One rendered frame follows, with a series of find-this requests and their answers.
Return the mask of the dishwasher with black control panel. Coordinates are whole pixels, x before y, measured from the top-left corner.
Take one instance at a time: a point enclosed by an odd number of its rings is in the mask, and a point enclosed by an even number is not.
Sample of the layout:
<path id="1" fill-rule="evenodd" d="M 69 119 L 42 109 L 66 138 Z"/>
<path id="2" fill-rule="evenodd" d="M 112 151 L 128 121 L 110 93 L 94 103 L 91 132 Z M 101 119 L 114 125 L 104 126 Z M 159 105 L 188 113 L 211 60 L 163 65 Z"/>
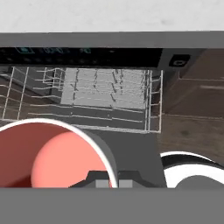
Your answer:
<path id="1" fill-rule="evenodd" d="M 185 40 L 164 44 L 160 36 L 132 33 L 0 33 L 1 67 L 187 69 L 202 51 Z"/>

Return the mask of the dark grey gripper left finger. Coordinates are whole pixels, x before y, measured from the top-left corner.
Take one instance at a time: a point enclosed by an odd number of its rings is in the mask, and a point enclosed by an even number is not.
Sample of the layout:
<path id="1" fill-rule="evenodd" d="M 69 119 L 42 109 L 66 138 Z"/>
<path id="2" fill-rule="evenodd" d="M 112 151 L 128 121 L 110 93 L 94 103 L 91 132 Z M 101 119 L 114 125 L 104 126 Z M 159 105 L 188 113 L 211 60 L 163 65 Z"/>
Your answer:
<path id="1" fill-rule="evenodd" d="M 106 171 L 90 171 L 86 178 L 73 185 L 76 188 L 111 188 L 109 175 Z"/>

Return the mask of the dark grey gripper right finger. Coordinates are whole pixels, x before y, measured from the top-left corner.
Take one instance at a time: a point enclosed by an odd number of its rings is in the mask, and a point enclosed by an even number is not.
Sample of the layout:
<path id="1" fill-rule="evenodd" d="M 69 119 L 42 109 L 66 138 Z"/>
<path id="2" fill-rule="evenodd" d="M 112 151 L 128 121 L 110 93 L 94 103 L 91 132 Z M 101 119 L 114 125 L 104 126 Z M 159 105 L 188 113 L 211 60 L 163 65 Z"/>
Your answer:
<path id="1" fill-rule="evenodd" d="M 119 171 L 118 186 L 120 188 L 155 188 L 156 186 L 142 178 L 139 171 Z"/>

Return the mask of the grey cup with red inside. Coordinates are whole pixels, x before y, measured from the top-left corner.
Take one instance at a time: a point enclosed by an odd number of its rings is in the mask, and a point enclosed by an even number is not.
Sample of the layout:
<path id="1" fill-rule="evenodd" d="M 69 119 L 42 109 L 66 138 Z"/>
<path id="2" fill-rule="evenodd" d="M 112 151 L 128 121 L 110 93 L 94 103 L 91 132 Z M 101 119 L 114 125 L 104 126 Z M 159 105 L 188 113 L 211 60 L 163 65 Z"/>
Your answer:
<path id="1" fill-rule="evenodd" d="M 0 127 L 0 187 L 68 188 L 91 171 L 118 187 L 115 157 L 90 131 L 46 118 Z"/>

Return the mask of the brown wood cabinet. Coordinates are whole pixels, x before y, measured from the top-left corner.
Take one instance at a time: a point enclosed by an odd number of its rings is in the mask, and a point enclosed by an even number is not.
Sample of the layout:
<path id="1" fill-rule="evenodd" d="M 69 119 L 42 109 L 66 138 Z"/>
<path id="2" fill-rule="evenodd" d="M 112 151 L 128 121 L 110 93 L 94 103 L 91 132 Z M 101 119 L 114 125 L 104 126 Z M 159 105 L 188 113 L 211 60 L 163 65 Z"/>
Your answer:
<path id="1" fill-rule="evenodd" d="M 164 84 L 163 112 L 224 118 L 224 49 L 205 50 Z"/>

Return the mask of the white and black round object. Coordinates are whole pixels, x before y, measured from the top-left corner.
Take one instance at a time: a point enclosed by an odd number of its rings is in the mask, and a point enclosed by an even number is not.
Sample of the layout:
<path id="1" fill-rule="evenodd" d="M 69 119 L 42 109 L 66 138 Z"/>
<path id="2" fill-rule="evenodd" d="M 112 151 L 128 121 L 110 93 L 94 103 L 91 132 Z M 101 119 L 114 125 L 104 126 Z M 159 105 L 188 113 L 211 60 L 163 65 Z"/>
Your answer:
<path id="1" fill-rule="evenodd" d="M 179 150 L 162 152 L 160 157 L 168 188 L 177 188 L 196 178 L 224 186 L 224 165 L 208 157 Z"/>

